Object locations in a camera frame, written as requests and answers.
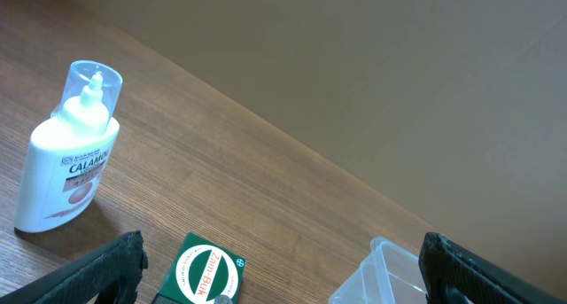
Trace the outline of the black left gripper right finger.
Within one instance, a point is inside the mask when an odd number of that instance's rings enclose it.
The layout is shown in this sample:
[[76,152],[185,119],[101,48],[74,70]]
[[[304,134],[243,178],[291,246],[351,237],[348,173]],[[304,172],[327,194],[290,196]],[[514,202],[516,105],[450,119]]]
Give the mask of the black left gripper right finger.
[[566,304],[437,232],[424,235],[418,265],[428,304]]

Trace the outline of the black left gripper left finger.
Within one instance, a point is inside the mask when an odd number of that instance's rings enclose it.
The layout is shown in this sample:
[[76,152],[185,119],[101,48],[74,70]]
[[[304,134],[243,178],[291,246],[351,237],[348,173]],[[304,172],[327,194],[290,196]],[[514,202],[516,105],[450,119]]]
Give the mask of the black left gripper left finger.
[[6,294],[1,304],[134,303],[147,268],[142,233],[130,231]]

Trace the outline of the green Zam-Buk tin box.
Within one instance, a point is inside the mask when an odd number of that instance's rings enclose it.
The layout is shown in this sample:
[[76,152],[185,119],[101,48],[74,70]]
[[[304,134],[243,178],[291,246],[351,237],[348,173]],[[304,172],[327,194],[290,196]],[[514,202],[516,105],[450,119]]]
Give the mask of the green Zam-Buk tin box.
[[244,257],[191,232],[151,304],[237,304],[245,265]]

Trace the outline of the white calamine lotion bottle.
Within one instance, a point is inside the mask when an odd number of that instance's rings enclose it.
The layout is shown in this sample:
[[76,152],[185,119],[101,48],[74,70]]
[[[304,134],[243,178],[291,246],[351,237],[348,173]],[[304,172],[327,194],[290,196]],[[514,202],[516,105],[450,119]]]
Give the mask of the white calamine lotion bottle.
[[105,64],[70,65],[60,103],[30,136],[15,229],[52,230],[89,206],[120,131],[113,112],[122,83]]

